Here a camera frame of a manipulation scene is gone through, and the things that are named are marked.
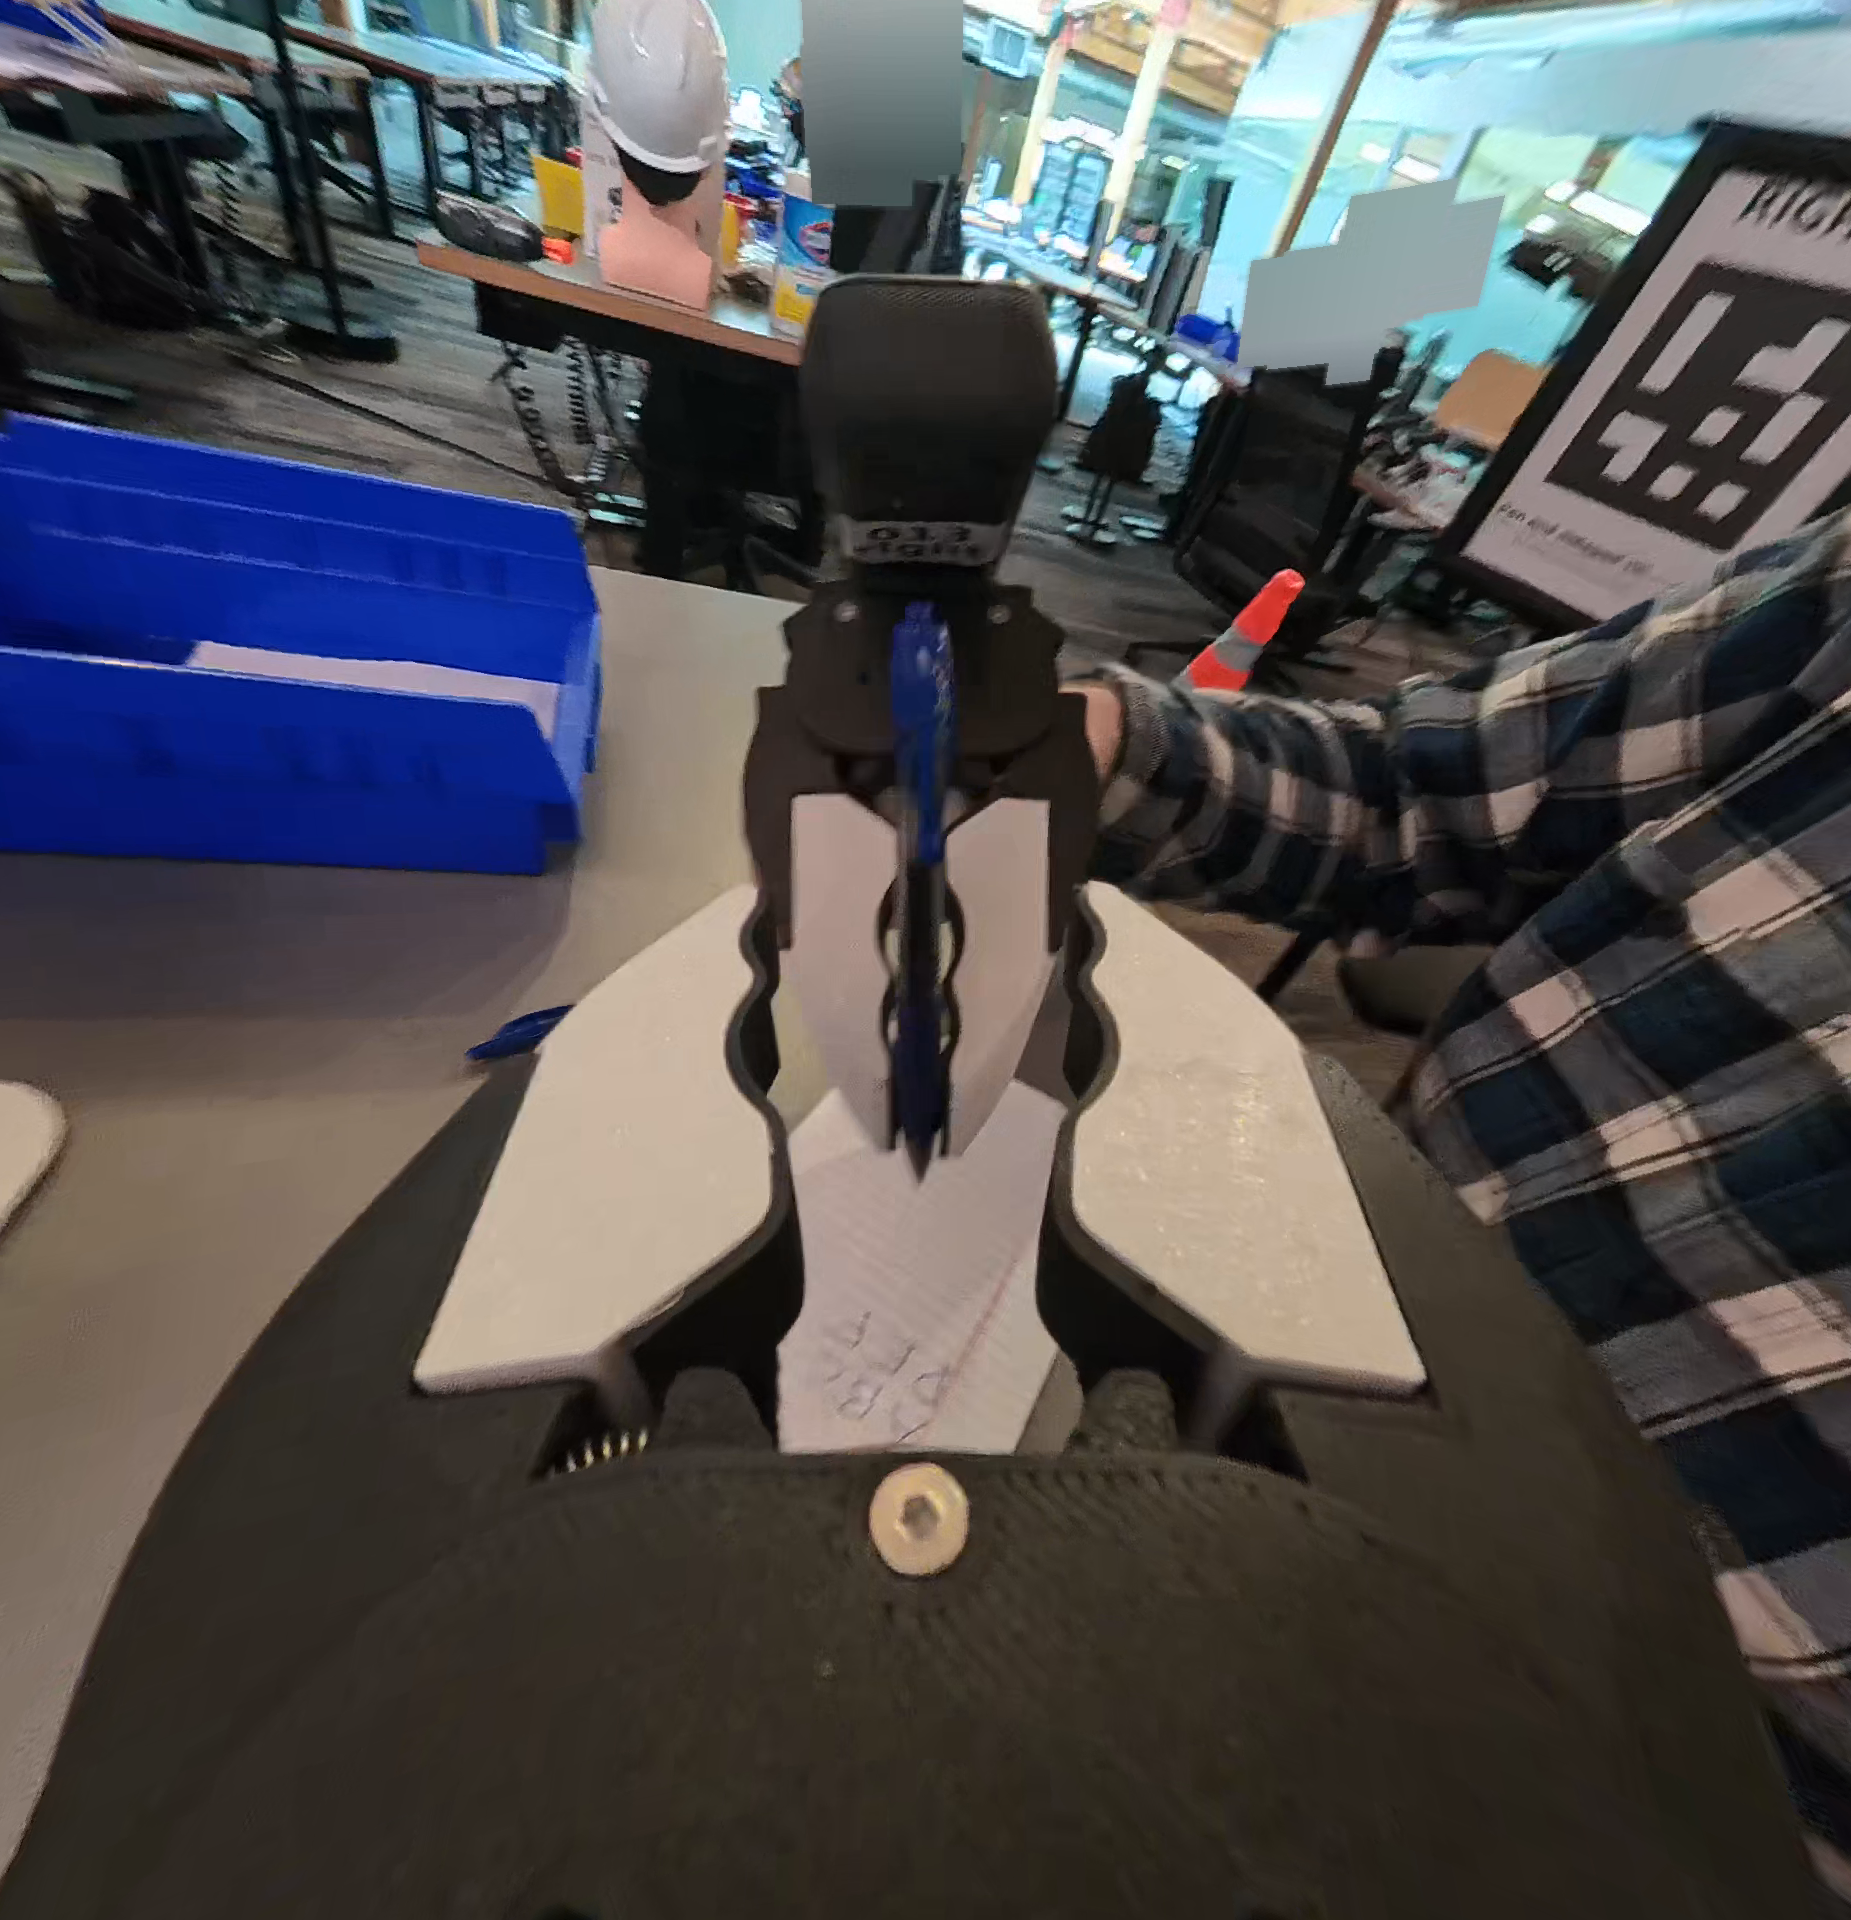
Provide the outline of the lined notepad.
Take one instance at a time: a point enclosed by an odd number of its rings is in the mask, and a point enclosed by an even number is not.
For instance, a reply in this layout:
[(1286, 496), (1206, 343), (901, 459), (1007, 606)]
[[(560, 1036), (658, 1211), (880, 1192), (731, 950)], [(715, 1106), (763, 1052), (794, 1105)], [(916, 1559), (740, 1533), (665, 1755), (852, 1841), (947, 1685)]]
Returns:
[(802, 1309), (778, 1352), (785, 1454), (1014, 1454), (1055, 1343), (1035, 1252), (1059, 1105), (1011, 1083), (970, 1152), (913, 1177), (830, 1091), (789, 1141)]

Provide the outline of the printed marker board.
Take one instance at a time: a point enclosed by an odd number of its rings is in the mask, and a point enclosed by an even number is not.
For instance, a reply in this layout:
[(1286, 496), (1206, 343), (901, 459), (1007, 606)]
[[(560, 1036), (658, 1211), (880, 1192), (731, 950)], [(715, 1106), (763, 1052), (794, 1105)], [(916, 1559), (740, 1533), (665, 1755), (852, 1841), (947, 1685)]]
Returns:
[(1851, 502), (1851, 139), (1709, 123), (1427, 562), (1571, 633)]

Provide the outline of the white paper sheet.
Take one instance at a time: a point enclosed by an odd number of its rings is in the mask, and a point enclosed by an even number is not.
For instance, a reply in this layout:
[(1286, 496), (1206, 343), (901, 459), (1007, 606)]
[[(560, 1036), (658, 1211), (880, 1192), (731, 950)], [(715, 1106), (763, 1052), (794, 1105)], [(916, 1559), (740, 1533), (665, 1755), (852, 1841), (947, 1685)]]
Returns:
[(560, 681), (521, 680), (414, 659), (342, 659), (286, 653), (276, 649), (241, 649), (198, 645), (186, 655), (186, 666), (198, 672), (239, 674), (350, 691), (407, 693), (417, 698), (483, 702), (526, 707), (544, 738), (553, 736)]

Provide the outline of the grey desk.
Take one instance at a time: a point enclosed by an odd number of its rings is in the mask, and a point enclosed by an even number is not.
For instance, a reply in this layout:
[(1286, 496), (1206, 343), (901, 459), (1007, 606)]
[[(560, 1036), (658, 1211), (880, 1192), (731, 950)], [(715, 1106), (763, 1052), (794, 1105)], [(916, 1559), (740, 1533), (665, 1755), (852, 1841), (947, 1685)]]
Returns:
[(740, 763), (789, 605), (592, 590), (600, 765), (556, 874), (0, 853), (0, 1081), (69, 1121), (0, 1237), (0, 1877), (169, 1469), (462, 1105), (464, 1052), (748, 876)]

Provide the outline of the orange traffic cone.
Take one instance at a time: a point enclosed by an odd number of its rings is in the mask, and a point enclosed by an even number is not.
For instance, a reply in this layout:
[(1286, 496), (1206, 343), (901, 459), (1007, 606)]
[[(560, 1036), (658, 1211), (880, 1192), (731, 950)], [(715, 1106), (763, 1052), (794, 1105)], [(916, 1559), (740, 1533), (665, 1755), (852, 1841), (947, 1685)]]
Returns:
[(1294, 570), (1274, 573), (1225, 631), (1182, 669), (1176, 685), (1213, 694), (1248, 691), (1262, 653), (1279, 637), (1305, 587), (1305, 576)]

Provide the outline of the person's right forearm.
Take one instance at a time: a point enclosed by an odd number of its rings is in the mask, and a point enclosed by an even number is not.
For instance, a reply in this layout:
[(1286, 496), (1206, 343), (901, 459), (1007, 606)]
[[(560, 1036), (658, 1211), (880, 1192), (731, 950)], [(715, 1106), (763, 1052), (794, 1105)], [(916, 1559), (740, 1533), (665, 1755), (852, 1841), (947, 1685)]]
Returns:
[(1092, 877), (1338, 942), (1480, 944), (1851, 684), (1851, 505), (1581, 635), (1359, 702), (1112, 664)]

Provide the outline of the white rounded board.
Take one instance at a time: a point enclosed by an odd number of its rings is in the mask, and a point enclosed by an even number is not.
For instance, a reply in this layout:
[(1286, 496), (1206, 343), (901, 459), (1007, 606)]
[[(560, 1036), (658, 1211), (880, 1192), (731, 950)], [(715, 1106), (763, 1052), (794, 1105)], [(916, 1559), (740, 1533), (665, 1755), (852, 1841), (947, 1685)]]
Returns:
[(55, 1098), (19, 1083), (0, 1083), (0, 1234), (58, 1162), (66, 1116)]

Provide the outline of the blue pen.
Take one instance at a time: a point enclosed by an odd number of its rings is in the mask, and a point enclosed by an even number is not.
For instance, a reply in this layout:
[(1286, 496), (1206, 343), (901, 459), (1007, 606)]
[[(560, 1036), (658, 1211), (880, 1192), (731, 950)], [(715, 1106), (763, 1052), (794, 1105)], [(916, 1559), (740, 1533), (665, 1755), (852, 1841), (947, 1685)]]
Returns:
[(910, 603), (890, 637), (896, 877), (890, 916), (888, 1105), (922, 1185), (943, 1152), (958, 1018), (945, 850), (957, 745), (955, 649), (934, 605)]

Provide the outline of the wipes canister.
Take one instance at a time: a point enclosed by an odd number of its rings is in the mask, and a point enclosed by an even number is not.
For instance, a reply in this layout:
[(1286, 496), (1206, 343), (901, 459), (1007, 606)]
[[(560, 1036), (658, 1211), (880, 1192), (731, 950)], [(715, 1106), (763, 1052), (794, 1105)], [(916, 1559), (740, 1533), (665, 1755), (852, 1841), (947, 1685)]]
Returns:
[(813, 196), (810, 173), (802, 167), (785, 173), (769, 289), (769, 326), (781, 340), (794, 345), (807, 340), (817, 297), (836, 279), (836, 214), (834, 205)]

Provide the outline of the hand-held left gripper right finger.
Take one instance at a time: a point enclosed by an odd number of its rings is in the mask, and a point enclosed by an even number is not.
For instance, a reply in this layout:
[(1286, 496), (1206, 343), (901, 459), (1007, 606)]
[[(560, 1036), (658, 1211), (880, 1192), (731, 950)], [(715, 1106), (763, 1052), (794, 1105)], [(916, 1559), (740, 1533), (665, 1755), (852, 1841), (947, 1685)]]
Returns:
[(1108, 1066), (1073, 1213), (1236, 1381), (1415, 1396), (1426, 1369), (1305, 1048), (1252, 985), (1108, 885), (1085, 985)]

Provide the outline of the white hard hat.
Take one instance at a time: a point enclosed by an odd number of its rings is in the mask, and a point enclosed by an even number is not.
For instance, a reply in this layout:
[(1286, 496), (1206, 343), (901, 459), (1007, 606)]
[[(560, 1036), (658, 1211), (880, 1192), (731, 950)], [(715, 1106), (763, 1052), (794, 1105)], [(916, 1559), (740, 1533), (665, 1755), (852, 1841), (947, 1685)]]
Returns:
[(598, 2), (581, 94), (581, 153), (698, 174), (727, 146), (727, 48), (705, 2)]

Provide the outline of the wooden work table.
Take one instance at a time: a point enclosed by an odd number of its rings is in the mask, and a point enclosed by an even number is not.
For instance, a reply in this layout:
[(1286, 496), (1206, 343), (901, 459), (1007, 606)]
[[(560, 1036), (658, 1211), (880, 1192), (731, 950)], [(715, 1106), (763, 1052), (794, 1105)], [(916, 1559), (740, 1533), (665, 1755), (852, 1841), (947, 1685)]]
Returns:
[(489, 258), (446, 238), (418, 241), (417, 256), (471, 288), (481, 334), (509, 358), (576, 347), (645, 372), (629, 431), (644, 572), (682, 580), (691, 542), (715, 540), (733, 590), (753, 592), (765, 572), (815, 577), (821, 505), (798, 413), (801, 349), (553, 262)]

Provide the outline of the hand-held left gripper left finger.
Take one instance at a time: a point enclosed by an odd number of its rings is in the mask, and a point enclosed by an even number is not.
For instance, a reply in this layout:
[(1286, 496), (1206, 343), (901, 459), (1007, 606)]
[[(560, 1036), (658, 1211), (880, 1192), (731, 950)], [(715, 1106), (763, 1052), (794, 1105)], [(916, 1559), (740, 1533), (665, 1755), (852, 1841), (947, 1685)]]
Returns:
[(657, 1396), (637, 1350), (751, 1248), (783, 1125), (739, 1022), (769, 994), (737, 885), (625, 959), (540, 1043), (414, 1360), (430, 1396), (585, 1384)]

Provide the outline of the mannequin head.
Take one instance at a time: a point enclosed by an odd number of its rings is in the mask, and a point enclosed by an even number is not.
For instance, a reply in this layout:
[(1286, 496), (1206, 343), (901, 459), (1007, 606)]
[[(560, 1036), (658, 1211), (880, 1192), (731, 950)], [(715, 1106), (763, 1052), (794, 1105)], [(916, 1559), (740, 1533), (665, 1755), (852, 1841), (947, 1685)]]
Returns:
[(600, 220), (594, 238), (601, 283), (705, 316), (719, 279), (717, 243), (705, 238), (719, 223), (712, 170), (654, 167), (611, 139), (601, 161), (601, 214), (612, 208), (608, 191), (618, 191), (618, 214)]

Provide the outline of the black office chair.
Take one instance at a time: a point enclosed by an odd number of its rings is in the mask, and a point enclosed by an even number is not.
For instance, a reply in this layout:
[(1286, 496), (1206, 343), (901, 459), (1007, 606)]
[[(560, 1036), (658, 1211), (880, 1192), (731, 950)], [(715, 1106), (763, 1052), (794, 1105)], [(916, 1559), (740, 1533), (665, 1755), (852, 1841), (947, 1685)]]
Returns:
[(1368, 425), (1404, 354), (1404, 337), (1388, 336), (1368, 370), (1349, 382), (1328, 382), (1321, 366), (1256, 370), (1202, 428), (1172, 565), (1222, 615), (1243, 612), (1279, 572), (1303, 576), (1305, 590), (1254, 672), (1271, 689), (1349, 606), (1349, 590), (1328, 582), (1327, 565), (1354, 512), (1351, 479)]

